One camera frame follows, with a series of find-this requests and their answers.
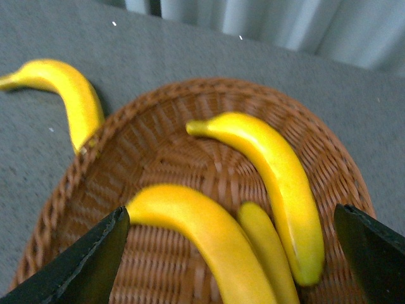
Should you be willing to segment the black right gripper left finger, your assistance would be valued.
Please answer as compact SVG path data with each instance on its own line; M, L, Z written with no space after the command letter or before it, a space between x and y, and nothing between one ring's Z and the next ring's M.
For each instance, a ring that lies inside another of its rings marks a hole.
M127 209L120 206L1 303L108 303L129 227Z

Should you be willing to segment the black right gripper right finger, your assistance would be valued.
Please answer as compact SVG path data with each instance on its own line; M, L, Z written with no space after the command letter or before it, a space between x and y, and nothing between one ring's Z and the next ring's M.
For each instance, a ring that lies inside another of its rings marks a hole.
M368 303L404 303L404 236L353 205L338 204L333 220Z

